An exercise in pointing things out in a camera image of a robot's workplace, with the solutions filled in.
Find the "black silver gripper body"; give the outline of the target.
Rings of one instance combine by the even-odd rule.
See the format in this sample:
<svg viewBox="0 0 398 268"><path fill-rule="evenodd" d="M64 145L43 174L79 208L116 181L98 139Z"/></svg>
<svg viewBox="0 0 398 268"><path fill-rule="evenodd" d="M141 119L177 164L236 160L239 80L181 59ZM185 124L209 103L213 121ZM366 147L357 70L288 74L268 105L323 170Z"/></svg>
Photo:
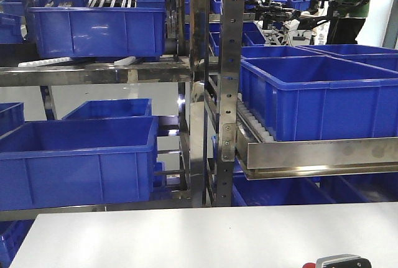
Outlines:
<svg viewBox="0 0 398 268"><path fill-rule="evenodd" d="M371 268L371 262L354 254L339 254L317 259L316 268Z"/></svg>

